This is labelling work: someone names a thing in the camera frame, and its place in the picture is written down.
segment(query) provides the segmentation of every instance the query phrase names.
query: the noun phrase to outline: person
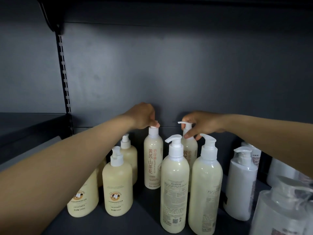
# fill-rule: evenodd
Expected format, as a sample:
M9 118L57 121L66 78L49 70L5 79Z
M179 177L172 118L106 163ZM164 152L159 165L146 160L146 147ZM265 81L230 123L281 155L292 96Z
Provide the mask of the person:
M313 125L235 114L195 111L184 135L229 131L313 177ZM66 138L0 173L0 234L40 234L66 206L116 142L132 129L159 127L151 104Z

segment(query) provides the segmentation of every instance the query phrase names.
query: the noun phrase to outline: pale yellow pump bottle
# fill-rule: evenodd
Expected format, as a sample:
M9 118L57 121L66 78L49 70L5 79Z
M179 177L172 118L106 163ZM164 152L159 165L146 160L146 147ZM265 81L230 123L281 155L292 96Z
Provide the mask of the pale yellow pump bottle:
M205 145L193 166L188 224L197 235L212 235L215 231L223 170L217 161L216 139L200 134Z
M98 165L97 167L97 182L98 182L98 187L103 186L103 180L102 180L102 171L103 168L106 165L106 158L103 159L103 161Z
M68 213L73 217L83 217L92 212L99 202L97 170L67 204Z
M133 204L132 169L124 162L120 147L112 148L111 162L103 169L104 206L111 216L125 214Z
M131 169L133 171L133 185L137 181L137 149L131 145L131 141L129 140L129 134L125 134L120 142L120 152L124 157L124 161L128 162L131 165Z
M178 122L179 124L185 124L186 126L184 127L183 131L183 136L190 130L192 129L192 123L188 122L183 122L180 121ZM184 158L187 159L190 172L189 172L189 186L188 186L188 192L190 192L190 187L191 187L191 174L192 174L192 168L195 160L197 159L197 154L198 154L198 143L194 137L191 138L182 138L182 145L184 145Z
M172 143L162 162L160 221L169 233L181 232L186 224L189 165L181 139L181 135L175 134L165 140Z
M163 140L159 129L149 127L149 134L143 143L145 186L157 189L161 186L161 164L163 160Z

